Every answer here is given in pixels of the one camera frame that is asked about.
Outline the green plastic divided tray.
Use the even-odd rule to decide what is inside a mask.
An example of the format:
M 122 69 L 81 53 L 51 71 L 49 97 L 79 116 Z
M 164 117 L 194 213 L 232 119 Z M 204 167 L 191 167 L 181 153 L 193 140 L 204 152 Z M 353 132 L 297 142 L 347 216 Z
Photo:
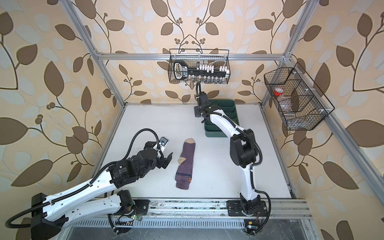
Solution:
M 234 100 L 210 100 L 211 105 L 206 108 L 204 128 L 209 138 L 231 138 L 239 135 L 239 118 Z

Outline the purple striped sock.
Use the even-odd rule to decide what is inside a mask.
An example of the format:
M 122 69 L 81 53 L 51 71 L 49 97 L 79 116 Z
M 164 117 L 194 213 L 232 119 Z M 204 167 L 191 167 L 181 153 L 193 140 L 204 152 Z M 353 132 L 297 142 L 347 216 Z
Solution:
M 192 181 L 194 154 L 196 142 L 189 138 L 184 142 L 183 151 L 179 157 L 179 167 L 176 172 L 176 187 L 181 190 L 188 190 Z

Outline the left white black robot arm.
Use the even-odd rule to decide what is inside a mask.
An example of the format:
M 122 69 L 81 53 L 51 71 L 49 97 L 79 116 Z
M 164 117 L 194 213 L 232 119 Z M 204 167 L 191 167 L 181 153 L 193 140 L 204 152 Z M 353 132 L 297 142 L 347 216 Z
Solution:
M 6 228 L 28 228 L 33 240 L 49 240 L 63 227 L 86 218 L 137 209 L 130 192 L 122 187 L 144 178 L 154 168 L 166 169 L 172 159 L 163 153 L 168 142 L 165 137 L 156 137 L 136 155 L 106 164 L 84 183 L 55 195 L 35 195 L 31 208 L 8 219 Z

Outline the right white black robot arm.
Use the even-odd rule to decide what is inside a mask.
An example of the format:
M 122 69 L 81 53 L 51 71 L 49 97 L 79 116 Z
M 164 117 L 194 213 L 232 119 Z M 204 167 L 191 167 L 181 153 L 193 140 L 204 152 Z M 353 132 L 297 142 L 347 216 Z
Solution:
M 197 93 L 196 100 L 198 105 L 195 107 L 195 116 L 210 121 L 230 139 L 230 157 L 242 173 L 241 213 L 253 217 L 260 213 L 261 208 L 266 211 L 263 222 L 245 226 L 245 233 L 255 236 L 268 222 L 272 210 L 269 194 L 258 190 L 254 181 L 254 168 L 263 162 L 261 148 L 255 140 L 254 132 L 240 127 L 218 105 L 213 104 L 206 93 Z

